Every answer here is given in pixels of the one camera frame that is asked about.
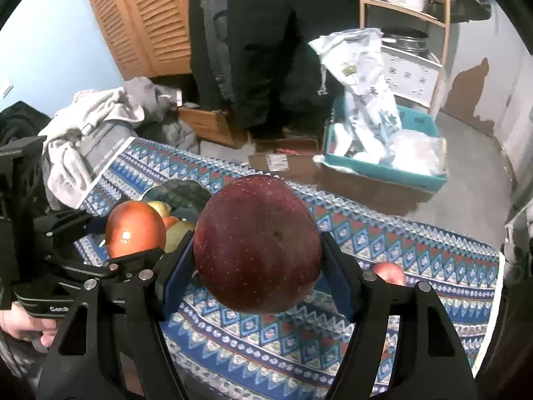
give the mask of plastic bag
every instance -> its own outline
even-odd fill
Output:
[[[402,129],[390,139],[390,166],[399,170],[439,176],[446,174],[446,139]]]
[[[401,129],[394,95],[383,75],[381,36],[379,29],[357,29],[309,42],[322,65],[346,87],[345,120],[358,147],[348,150],[350,156],[366,152],[372,161],[387,155],[388,140]]]

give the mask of blue patterned tablecloth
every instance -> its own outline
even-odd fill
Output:
[[[211,193],[254,170],[167,145],[135,139],[103,173],[83,208],[105,215],[126,194],[138,199],[168,179],[194,179]],[[371,211],[350,200],[287,182],[307,203],[321,230],[363,269],[390,261],[402,266],[407,284],[428,281],[454,323],[470,364],[485,336],[498,277],[493,248],[456,233]],[[91,236],[76,243],[87,263],[108,256]],[[373,394],[390,378],[398,317],[391,316]],[[355,329],[337,313],[327,284],[281,314],[239,314],[203,287],[189,286],[180,310],[162,323],[177,366],[231,398],[322,399]]]

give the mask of red apple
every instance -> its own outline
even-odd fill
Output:
[[[387,283],[398,284],[399,286],[405,285],[405,275],[403,269],[395,263],[384,262],[376,263],[372,267],[372,272],[379,275]]]
[[[170,229],[174,224],[179,223],[179,221],[180,220],[176,218],[175,216],[165,216],[163,218],[163,222],[165,223],[166,230]]]
[[[125,201],[113,209],[106,224],[106,247],[111,258],[152,248],[165,248],[166,230],[155,209],[142,201]]]
[[[215,298],[247,313],[294,306],[320,274],[313,216],[287,184],[261,174],[236,179],[211,198],[198,220],[194,255]]]

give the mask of screw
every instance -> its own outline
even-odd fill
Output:
[[[431,290],[431,284],[426,281],[419,281],[418,288],[423,292],[429,292]]]
[[[146,281],[154,276],[154,272],[150,269],[145,269],[139,272],[139,278]]]
[[[377,275],[374,274],[372,271],[364,271],[363,272],[363,278],[367,281],[375,281],[377,280]]]
[[[85,290],[92,290],[94,289],[94,287],[96,287],[97,284],[98,282],[94,278],[92,278],[92,279],[88,279],[84,283],[83,287],[85,288]]]

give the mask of white wall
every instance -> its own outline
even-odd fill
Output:
[[[13,89],[0,110],[22,100],[53,115],[78,90],[123,83],[89,0],[22,0],[0,31],[0,78]]]
[[[519,183],[533,158],[532,107],[533,56],[526,52],[511,101],[496,132]]]
[[[489,73],[485,77],[474,115],[498,125],[513,91],[525,50],[509,18],[498,5],[492,5],[492,17],[489,20],[459,25],[459,40],[449,74],[448,91],[457,74],[479,65],[486,57]]]

